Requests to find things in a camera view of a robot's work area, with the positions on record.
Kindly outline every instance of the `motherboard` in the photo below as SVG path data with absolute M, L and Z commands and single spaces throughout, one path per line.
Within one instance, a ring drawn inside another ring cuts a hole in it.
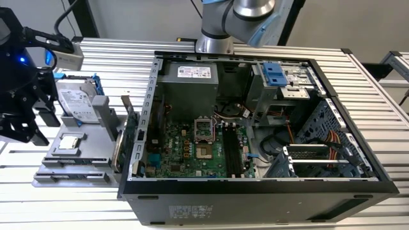
M 166 124 L 163 147 L 147 157 L 146 177 L 254 177 L 253 164 L 246 157 L 250 146 L 245 127 L 209 124 L 207 131 L 203 121 Z M 194 132 L 201 136 L 211 134 L 213 141 L 197 140 Z

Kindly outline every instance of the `green circuit board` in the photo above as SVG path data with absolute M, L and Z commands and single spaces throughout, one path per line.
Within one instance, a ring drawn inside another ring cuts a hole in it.
M 214 142 L 211 144 L 194 143 L 194 124 L 167 123 L 163 147 L 159 154 L 159 165 L 147 167 L 147 177 L 155 178 L 226 178 L 225 154 L 222 148 L 221 126 L 214 127 Z M 250 152 L 249 141 L 243 127 L 235 129 L 238 144 L 246 146 Z M 245 157 L 239 149 L 242 167 Z M 243 170 L 243 177 L 254 177 L 251 161 Z

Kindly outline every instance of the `white label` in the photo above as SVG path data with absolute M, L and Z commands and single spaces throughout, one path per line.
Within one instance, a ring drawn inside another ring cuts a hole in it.
M 177 68 L 178 78 L 211 78 L 210 67 L 179 66 Z
M 243 111 L 243 113 L 242 113 L 242 116 L 243 116 L 245 118 L 247 118 L 249 115 L 250 115 L 250 111 L 246 109 L 246 110 Z
M 86 93 L 69 89 L 61 89 L 59 93 L 71 116 L 83 123 L 97 123 L 97 116 Z
M 203 219 L 210 218 L 213 211 L 211 205 L 170 205 L 169 213 L 173 219 Z

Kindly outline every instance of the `aluminum table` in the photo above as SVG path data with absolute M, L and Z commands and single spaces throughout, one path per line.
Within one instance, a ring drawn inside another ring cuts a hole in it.
M 110 107 L 125 114 L 119 96 L 130 96 L 141 110 L 153 51 L 193 52 L 191 42 L 139 42 L 83 38 L 81 72 L 69 75 L 101 78 Z M 166 226 L 166 229 L 409 229 L 409 117 L 371 78 L 353 54 L 341 49 L 266 46 L 255 49 L 235 44 L 235 54 L 313 58 L 334 86 L 341 102 L 399 189 L 399 195 L 338 223 L 303 225 Z M 58 128 L 35 122 L 49 141 Z M 0 229 L 147 229 L 126 202 L 115 200 L 115 188 L 33 188 L 31 176 L 47 147 L 0 142 Z

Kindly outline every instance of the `processor chip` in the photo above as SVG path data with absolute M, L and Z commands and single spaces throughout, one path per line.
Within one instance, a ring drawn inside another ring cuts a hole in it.
M 74 136 L 62 136 L 59 141 L 58 149 L 59 150 L 73 150 L 78 144 L 78 137 Z

